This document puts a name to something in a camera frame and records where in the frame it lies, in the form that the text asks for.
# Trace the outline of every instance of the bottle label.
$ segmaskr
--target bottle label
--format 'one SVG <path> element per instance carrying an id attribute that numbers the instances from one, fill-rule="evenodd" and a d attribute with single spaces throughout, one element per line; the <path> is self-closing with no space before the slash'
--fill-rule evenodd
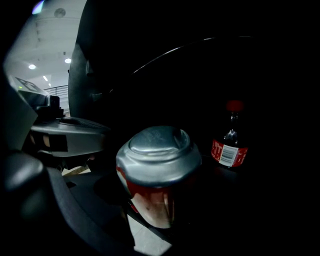
<path id="1" fill-rule="evenodd" d="M 211 155 L 217 162 L 224 166 L 237 167 L 244 162 L 247 151 L 247 147 L 227 146 L 214 139 Z"/>

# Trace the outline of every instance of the ceiling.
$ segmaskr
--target ceiling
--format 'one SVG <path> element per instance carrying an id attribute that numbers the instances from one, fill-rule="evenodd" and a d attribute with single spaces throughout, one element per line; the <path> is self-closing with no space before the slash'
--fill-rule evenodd
<path id="1" fill-rule="evenodd" d="M 3 63 L 7 76 L 28 80 L 41 89 L 67 85 L 70 64 L 65 59 L 72 57 L 85 3 L 86 0 L 44 1 L 41 12 L 31 15 L 25 23 Z M 36 68 L 29 69 L 31 64 Z"/>

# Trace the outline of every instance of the red bottle cap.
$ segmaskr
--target red bottle cap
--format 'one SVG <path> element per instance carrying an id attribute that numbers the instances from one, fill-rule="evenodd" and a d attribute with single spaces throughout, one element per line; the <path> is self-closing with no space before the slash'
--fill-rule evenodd
<path id="1" fill-rule="evenodd" d="M 226 103 L 226 110 L 232 112 L 239 112 L 244 110 L 244 103 L 241 100 L 228 100 Z"/>

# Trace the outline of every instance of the silver can top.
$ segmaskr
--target silver can top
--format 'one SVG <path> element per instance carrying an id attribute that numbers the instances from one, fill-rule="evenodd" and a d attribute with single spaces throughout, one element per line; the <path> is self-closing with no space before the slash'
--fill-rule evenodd
<path id="1" fill-rule="evenodd" d="M 188 134 L 171 126 L 153 126 L 137 133 L 116 155 L 125 178 L 144 187 L 178 183 L 201 165 L 201 154 Z"/>

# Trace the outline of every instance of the railing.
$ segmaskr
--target railing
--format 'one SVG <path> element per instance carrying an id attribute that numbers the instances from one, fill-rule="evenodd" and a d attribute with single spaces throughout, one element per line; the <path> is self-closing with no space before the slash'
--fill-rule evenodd
<path id="1" fill-rule="evenodd" d="M 60 98 L 68 97 L 68 85 L 44 89 L 47 93 L 59 96 Z"/>

